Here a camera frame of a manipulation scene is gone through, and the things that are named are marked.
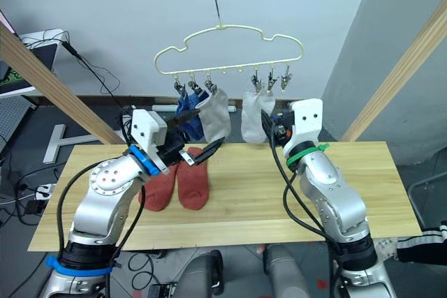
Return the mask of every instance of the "wooden beam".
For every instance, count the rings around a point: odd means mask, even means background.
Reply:
[[[103,144],[124,141],[47,69],[9,30],[0,23],[0,57],[62,112]]]
[[[341,141],[356,141],[446,36],[447,0],[442,0],[404,56],[343,134]]]

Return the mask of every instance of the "white sock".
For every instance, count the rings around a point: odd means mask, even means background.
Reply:
[[[266,136],[262,127],[261,110],[270,114],[274,109],[275,99],[272,93],[262,89],[261,92],[245,92],[242,99],[241,133],[245,142],[262,143]]]
[[[222,89],[197,104],[200,110],[203,133],[208,143],[227,137],[231,132],[230,114],[228,113],[228,97]]]

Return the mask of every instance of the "wooden table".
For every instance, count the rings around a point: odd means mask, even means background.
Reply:
[[[29,245],[29,251],[57,250],[56,206],[68,180],[88,164],[118,156],[124,150],[125,146],[122,145],[82,145],[73,149]],[[357,189],[365,201],[373,237],[420,234],[413,209],[385,142],[334,142],[326,153],[340,166],[346,181]],[[209,159],[208,174],[210,198],[201,210],[184,209],[179,203],[176,186],[170,204],[163,211],[144,210],[124,249],[321,239],[286,215],[281,201],[284,181],[266,144],[225,144]],[[64,203],[66,237],[76,207],[87,192],[88,175],[84,174],[73,185]],[[299,218],[311,223],[291,196],[289,204]],[[124,232],[129,228],[138,205],[135,197]]]

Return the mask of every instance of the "sock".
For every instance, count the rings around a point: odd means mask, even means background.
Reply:
[[[145,209],[150,211],[161,211],[168,206],[174,192],[175,173],[178,164],[169,167],[169,174],[160,173],[152,177],[145,184],[146,201]],[[141,203],[141,192],[138,194],[138,201]]]
[[[231,132],[228,97],[222,89],[197,104],[203,132],[208,143],[227,137]]]
[[[182,112],[193,110],[194,107],[199,103],[199,97],[196,94],[188,96],[186,90],[183,90],[182,95],[179,97],[178,106],[176,114],[181,114]],[[195,140],[200,140],[203,137],[202,124],[199,117],[184,122],[179,125],[180,129],[188,135],[190,135]]]
[[[241,133],[245,142],[262,143],[266,139],[262,127],[261,110],[270,114],[275,104],[274,96],[262,89],[258,94],[245,92],[242,99]]]
[[[191,147],[188,154],[198,156],[202,149]],[[207,162],[190,166],[185,161],[179,163],[177,171],[179,201],[185,209],[201,209],[208,200]]]

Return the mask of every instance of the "gray floor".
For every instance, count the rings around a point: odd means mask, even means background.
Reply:
[[[117,129],[118,109],[115,107],[93,107],[94,111],[107,123]],[[240,135],[240,112],[231,115],[233,130],[229,142],[242,142]],[[66,115],[55,107],[39,107],[29,115],[12,143],[13,180],[24,173],[45,167],[42,164],[43,155],[55,124],[66,124],[66,137],[84,135],[85,131],[74,124]],[[323,131],[322,141],[331,140]],[[57,163],[64,162],[71,152],[70,147],[63,147],[59,152]],[[441,151],[430,160],[413,166],[398,167],[401,178],[408,188],[420,179],[447,170],[447,151]],[[24,181],[30,186],[55,181],[53,169],[43,170],[31,175]],[[8,193],[8,186],[2,173],[2,193]],[[447,217],[445,199],[446,188],[442,181],[418,189],[415,194],[418,206],[423,209],[425,220],[430,225],[438,225]],[[27,216],[27,222],[36,223],[38,217]],[[23,226],[16,218],[12,218],[0,230],[0,297],[7,297],[24,278],[34,269],[43,253],[29,253],[27,246],[32,238],[35,227]],[[326,247],[322,242],[287,244],[299,262],[314,298],[328,297],[324,284],[328,280],[328,263]],[[178,279],[185,264],[195,255],[212,248],[185,248],[169,251],[164,259],[155,261],[155,274],[162,283]],[[226,291],[221,297],[269,297],[272,293],[266,277],[263,275],[262,260],[256,254],[256,246],[225,246],[219,247],[225,265]],[[126,264],[132,253],[122,253],[119,262],[121,269],[115,269],[112,274],[112,297],[146,297],[147,289],[139,294],[131,289],[131,279],[134,273]],[[391,280],[398,297],[447,297],[447,275],[443,267],[427,265],[404,264],[389,260],[386,262]],[[32,279],[14,297],[33,297],[34,290],[46,273],[42,266]],[[135,284],[144,284],[147,278],[142,276]]]

